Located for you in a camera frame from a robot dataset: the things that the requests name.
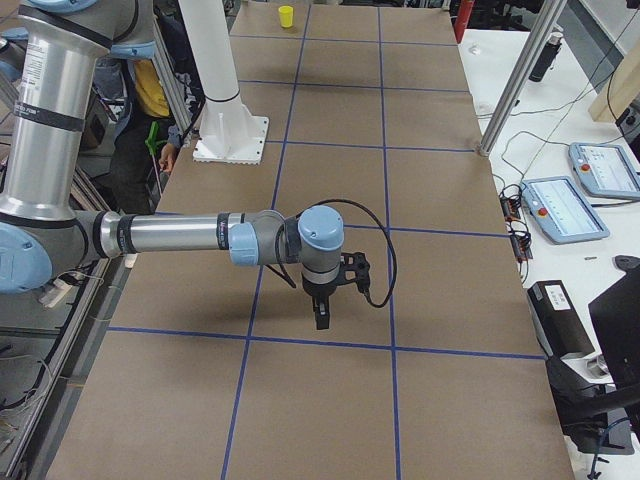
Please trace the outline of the yellow plastic cup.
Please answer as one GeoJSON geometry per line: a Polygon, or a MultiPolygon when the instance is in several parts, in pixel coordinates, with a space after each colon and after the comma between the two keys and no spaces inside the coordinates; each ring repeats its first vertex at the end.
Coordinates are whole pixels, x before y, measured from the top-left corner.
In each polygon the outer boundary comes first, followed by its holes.
{"type": "Polygon", "coordinates": [[[279,22],[283,29],[292,28],[294,25],[294,8],[290,5],[282,5],[278,8],[279,22]]]}

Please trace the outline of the black orange connector block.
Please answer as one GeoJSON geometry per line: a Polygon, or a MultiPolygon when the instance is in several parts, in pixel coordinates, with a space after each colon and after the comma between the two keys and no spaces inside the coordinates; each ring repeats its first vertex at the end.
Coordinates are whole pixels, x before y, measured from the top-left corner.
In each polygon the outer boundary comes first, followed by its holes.
{"type": "Polygon", "coordinates": [[[521,197],[501,194],[499,200],[515,259],[520,264],[528,262],[532,259],[531,233],[521,214],[521,197]]]}

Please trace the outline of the green clamp tool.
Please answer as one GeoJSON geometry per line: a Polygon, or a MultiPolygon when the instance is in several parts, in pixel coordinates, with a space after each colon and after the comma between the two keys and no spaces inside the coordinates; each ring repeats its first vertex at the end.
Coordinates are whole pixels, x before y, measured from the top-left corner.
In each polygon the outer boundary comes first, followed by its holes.
{"type": "Polygon", "coordinates": [[[159,128],[160,128],[159,123],[157,121],[153,121],[150,124],[147,137],[144,141],[145,146],[151,157],[156,157],[158,152],[167,143],[165,139],[161,139],[158,136],[159,128]]]}

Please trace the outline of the seated person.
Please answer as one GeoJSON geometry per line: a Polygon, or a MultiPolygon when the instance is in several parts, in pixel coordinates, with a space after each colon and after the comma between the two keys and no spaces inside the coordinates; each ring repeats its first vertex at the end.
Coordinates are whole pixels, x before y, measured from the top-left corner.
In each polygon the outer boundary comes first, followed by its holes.
{"type": "MultiPolygon", "coordinates": [[[[204,100],[196,63],[184,25],[175,16],[154,9],[161,35],[171,59],[175,78],[192,118],[204,100]]],[[[106,187],[112,191],[116,208],[127,214],[151,215],[147,179],[153,160],[145,145],[151,125],[158,124],[158,136],[167,141],[160,151],[162,172],[173,170],[183,144],[183,135],[174,121],[161,80],[150,59],[102,57],[94,73],[96,91],[105,99],[122,100],[123,109],[115,127],[115,151],[111,158],[106,187]]]]}

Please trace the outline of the black box with label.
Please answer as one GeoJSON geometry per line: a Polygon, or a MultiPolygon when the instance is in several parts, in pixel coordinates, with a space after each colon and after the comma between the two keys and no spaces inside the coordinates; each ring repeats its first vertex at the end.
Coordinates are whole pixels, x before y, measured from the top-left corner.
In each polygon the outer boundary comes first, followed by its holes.
{"type": "Polygon", "coordinates": [[[547,357],[581,359],[595,352],[561,280],[535,282],[527,295],[536,336],[547,357]]]}

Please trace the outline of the near teach pendant tablet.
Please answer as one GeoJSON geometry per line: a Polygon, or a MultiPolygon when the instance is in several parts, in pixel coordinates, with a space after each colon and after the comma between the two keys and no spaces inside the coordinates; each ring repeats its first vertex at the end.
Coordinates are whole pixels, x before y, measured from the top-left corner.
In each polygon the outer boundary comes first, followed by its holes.
{"type": "Polygon", "coordinates": [[[554,244],[602,240],[610,231],[574,181],[556,176],[521,181],[523,204],[554,244]]]}

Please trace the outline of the teach pendant tablet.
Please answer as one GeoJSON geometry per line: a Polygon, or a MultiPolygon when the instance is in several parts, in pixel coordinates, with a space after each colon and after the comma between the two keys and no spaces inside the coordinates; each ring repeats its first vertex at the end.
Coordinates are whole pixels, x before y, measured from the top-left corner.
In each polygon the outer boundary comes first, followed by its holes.
{"type": "Polygon", "coordinates": [[[578,180],[591,196],[639,199],[639,174],[621,146],[572,143],[569,158],[578,180]]]}
{"type": "Polygon", "coordinates": [[[610,231],[574,181],[556,176],[521,181],[523,204],[554,244],[602,240],[610,231]]]}

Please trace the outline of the black computer monitor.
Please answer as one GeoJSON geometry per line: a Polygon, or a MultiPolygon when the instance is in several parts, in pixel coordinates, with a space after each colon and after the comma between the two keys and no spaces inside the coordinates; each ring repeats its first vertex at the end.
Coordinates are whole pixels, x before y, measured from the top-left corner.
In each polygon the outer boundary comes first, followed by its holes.
{"type": "Polygon", "coordinates": [[[610,375],[618,387],[639,383],[639,272],[629,271],[589,304],[610,375]]]}

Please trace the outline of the far teach pendant tablet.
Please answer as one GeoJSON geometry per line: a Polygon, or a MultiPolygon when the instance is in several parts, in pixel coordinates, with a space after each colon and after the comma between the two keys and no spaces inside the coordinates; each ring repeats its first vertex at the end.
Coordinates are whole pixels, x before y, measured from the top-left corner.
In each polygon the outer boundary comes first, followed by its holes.
{"type": "Polygon", "coordinates": [[[591,196],[639,199],[639,174],[621,146],[572,143],[569,158],[578,180],[591,196]]]}

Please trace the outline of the red cylinder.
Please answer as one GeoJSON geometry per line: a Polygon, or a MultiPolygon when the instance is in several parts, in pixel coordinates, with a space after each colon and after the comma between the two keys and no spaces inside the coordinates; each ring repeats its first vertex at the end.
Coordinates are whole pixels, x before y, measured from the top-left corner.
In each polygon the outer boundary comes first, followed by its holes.
{"type": "Polygon", "coordinates": [[[471,14],[473,12],[474,4],[474,0],[461,0],[459,3],[458,12],[453,25],[455,39],[458,44],[460,44],[463,40],[466,28],[471,18],[471,14]]]}

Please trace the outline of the white pedestal column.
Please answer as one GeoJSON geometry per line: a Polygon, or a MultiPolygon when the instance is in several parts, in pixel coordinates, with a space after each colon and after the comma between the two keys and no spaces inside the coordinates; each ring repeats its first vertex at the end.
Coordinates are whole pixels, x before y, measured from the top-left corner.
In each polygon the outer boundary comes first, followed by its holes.
{"type": "Polygon", "coordinates": [[[179,6],[205,97],[194,159],[260,163],[269,119],[252,115],[242,101],[223,2],[186,0],[179,6]]]}

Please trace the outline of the aluminium frame post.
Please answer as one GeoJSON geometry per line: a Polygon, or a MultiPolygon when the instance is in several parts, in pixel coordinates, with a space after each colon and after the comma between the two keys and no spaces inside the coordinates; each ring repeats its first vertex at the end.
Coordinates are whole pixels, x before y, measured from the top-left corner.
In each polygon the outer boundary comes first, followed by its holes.
{"type": "Polygon", "coordinates": [[[521,93],[551,34],[554,24],[566,4],[566,0],[548,0],[544,2],[477,147],[479,155],[483,157],[490,155],[515,107],[518,95],[521,93]]]}

